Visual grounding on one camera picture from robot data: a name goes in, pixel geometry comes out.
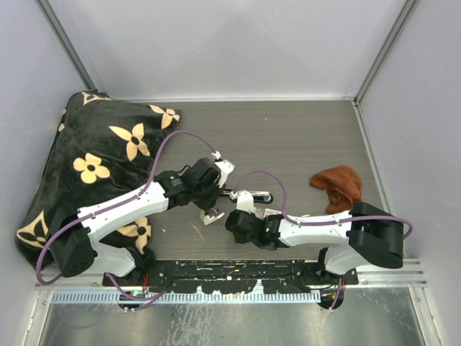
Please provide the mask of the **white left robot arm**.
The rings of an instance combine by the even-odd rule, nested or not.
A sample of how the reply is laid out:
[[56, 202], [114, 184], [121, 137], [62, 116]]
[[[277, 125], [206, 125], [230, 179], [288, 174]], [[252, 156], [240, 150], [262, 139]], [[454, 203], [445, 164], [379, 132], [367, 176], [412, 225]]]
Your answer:
[[64, 278], [83, 272], [109, 272], [127, 285], [137, 285], [144, 268], [132, 250], [103, 243], [103, 238], [144, 216], [194, 203], [209, 225], [223, 217], [215, 204], [235, 169], [228, 160], [199, 159], [180, 172], [163, 171], [136, 190], [78, 210], [57, 209], [50, 225], [49, 250]]

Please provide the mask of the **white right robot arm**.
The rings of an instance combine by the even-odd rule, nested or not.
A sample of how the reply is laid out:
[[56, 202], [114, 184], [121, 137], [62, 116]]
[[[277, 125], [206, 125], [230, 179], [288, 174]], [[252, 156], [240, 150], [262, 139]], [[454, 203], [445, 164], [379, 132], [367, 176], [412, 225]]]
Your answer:
[[350, 210], [326, 216], [295, 217], [282, 211], [258, 211], [246, 190], [232, 192], [230, 198], [236, 208], [225, 228], [237, 244], [252, 243], [269, 251], [320, 244], [315, 273], [322, 283], [331, 284], [362, 265], [403, 266], [405, 232], [411, 226], [369, 203], [356, 203]]

